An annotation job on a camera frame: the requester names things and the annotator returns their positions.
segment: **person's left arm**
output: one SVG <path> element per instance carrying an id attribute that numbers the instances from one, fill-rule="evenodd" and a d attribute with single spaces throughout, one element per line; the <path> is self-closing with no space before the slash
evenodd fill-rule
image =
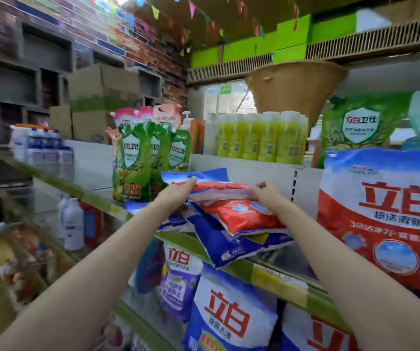
<path id="1" fill-rule="evenodd" d="M 154 233 L 196 181 L 169 185 L 49 287 L 0 335 L 0 351 L 89 350 Z"/>

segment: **hand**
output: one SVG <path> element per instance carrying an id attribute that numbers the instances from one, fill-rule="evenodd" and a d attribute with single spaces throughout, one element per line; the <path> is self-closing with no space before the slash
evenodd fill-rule
<path id="1" fill-rule="evenodd" d="M 259 183 L 256 187 L 251 187 L 251 196 L 254 196 L 262 206 L 276 215 L 285 203 L 291 203 L 275 186 L 270 182 Z"/>
<path id="2" fill-rule="evenodd" d="M 196 182 L 197 177 L 194 176 L 184 185 L 172 183 L 158 194 L 154 202 L 164 205 L 171 213 L 186 202 Z"/>

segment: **yellow bottle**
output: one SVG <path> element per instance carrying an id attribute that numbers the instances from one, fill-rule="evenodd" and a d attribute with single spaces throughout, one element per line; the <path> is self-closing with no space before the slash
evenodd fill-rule
<path id="1" fill-rule="evenodd" d="M 298 155 L 298 133 L 301 114 L 294 111 L 281 113 L 280 134 L 276 151 L 276 162 L 294 164 Z"/>
<path id="2" fill-rule="evenodd" d="M 308 118 L 305 115 L 300 115 L 298 120 L 298 135 L 296 141 L 296 151 L 295 151 L 295 160 L 294 165 L 303 165 L 304 164 L 304 152 L 306 150 L 306 139 L 307 139 L 307 129 L 308 129 Z"/>
<path id="3" fill-rule="evenodd" d="M 228 157 L 229 143 L 230 143 L 230 131 L 231 127 L 228 123 L 228 115 L 218 115 L 218 148 L 216 156 Z"/>
<path id="4" fill-rule="evenodd" d="M 245 136 L 245 114 L 229 115 L 231 123 L 230 151 L 228 157 L 242 159 Z"/>
<path id="5" fill-rule="evenodd" d="M 245 137 L 242 158 L 246 160 L 257 160 L 260 148 L 260 119 L 259 113 L 248 113 L 245 115 Z"/>
<path id="6" fill-rule="evenodd" d="M 264 112 L 260 132 L 259 161 L 275 162 L 280 114 Z"/>

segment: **person's right arm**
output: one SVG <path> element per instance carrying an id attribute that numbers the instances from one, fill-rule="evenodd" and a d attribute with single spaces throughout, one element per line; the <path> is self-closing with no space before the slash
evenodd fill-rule
<path id="1" fill-rule="evenodd" d="M 364 351 L 420 351 L 420 299 L 321 227 L 271 183 L 254 188 L 289 228 Z"/>

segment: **brick wall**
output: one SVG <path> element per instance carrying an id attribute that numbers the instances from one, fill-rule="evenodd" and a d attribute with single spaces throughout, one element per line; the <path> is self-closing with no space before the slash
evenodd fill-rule
<path id="1" fill-rule="evenodd" d="M 152 27 L 146 33 L 140 20 L 131 29 L 124 11 L 113 15 L 101 0 L 94 7 L 89 0 L 0 0 L 0 10 L 70 36 L 79 48 L 87 46 L 125 58 L 127 66 L 153 71 L 163 77 L 163 99 L 187 105 L 188 63 L 179 55 L 176 43 L 163 43 Z"/>

